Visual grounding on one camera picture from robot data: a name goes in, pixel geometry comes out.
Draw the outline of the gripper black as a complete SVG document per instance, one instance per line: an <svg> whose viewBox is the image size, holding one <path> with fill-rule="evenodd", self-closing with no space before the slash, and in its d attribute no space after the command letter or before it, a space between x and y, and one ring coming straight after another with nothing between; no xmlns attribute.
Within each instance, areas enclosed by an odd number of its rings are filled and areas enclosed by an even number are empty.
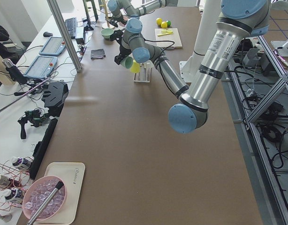
<svg viewBox="0 0 288 225"><path fill-rule="evenodd" d="M120 15L113 15L112 18L111 18L111 24L113 26L118 26L118 24L121 23L121 25L125 25L125 20L123 18L123 15L120 14Z"/></svg>
<svg viewBox="0 0 288 225"><path fill-rule="evenodd" d="M115 56L115 58L114 58L114 61L117 65L120 65L120 63L123 61L123 59L131 54L131 50L125 48L122 44L120 44L119 50L120 50L120 54Z"/></svg>

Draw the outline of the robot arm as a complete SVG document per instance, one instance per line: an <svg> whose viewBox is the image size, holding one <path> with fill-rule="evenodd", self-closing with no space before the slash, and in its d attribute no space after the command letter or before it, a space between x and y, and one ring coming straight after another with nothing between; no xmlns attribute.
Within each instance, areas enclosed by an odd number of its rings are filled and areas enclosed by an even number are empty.
<svg viewBox="0 0 288 225"><path fill-rule="evenodd" d="M177 0L151 0L139 7L134 7L130 0L109 0L107 6L112 13L112 17L109 22L114 27L118 27L118 23L126 25L127 20L124 19L121 12L122 9L125 11L125 15L128 18L139 18L143 15L151 13L156 9L176 7L177 5Z"/></svg>
<svg viewBox="0 0 288 225"><path fill-rule="evenodd" d="M190 133L203 126L208 118L208 100L225 69L244 38L263 35L269 27L271 2L269 0L215 0L218 14L216 33L199 67L191 67L192 82L187 85L173 69L164 50L151 45L142 35L140 17L163 7L192 7L194 0L152 0L135 8L129 0L110 0L108 8L112 13L113 25L123 23L125 31L119 40L120 63L132 54L136 62L151 61L161 74L166 86L179 100L168 112L168 121L178 133Z"/></svg>

